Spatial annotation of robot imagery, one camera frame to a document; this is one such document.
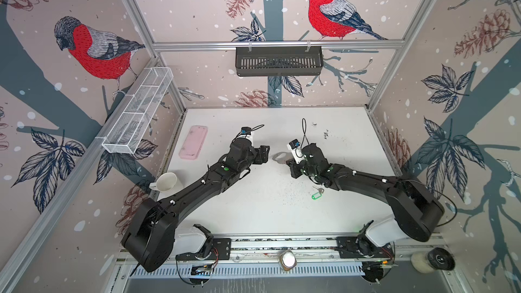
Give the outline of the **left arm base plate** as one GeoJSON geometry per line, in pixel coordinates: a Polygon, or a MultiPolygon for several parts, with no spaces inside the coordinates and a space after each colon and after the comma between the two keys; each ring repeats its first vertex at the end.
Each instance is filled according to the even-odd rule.
{"type": "Polygon", "coordinates": [[[216,238],[205,244],[199,252],[185,253],[175,257],[177,261],[221,261],[229,260],[231,254],[231,239],[216,238]]]}

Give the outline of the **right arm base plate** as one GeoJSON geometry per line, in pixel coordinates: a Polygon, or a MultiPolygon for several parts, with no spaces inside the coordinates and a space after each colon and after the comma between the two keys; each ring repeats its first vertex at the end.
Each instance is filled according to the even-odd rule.
{"type": "Polygon", "coordinates": [[[357,237],[336,237],[335,251],[339,253],[341,259],[394,259],[395,256],[390,244],[378,247],[368,240],[357,237]]]}

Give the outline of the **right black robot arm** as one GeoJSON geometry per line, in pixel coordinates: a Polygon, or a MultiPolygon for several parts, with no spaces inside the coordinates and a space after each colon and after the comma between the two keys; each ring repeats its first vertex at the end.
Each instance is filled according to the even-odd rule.
{"type": "Polygon", "coordinates": [[[351,191],[386,203],[392,214],[364,225],[355,244],[362,255],[397,240],[430,240],[444,208],[427,188],[414,180],[360,172],[345,165],[330,164],[315,144],[302,146],[295,139],[287,144],[293,155],[286,164],[294,179],[304,175],[314,183],[335,191],[351,191]]]}

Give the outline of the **green tagged key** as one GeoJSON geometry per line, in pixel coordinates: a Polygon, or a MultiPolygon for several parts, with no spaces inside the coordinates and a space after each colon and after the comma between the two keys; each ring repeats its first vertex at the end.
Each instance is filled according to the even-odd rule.
{"type": "Polygon", "coordinates": [[[322,187],[315,187],[316,192],[312,195],[313,200],[320,199],[324,194],[324,188],[322,187]]]}

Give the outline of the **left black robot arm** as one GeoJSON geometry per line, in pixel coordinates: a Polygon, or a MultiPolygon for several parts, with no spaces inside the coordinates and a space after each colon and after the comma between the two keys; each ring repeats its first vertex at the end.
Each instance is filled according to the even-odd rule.
{"type": "Polygon", "coordinates": [[[236,138],[229,152],[207,167],[205,174],[181,191],[159,201],[144,200],[123,235],[122,246],[147,272],[153,272],[170,257],[179,224],[194,210],[220,195],[250,172],[251,165],[266,164],[270,147],[252,146],[249,138],[236,138]]]}

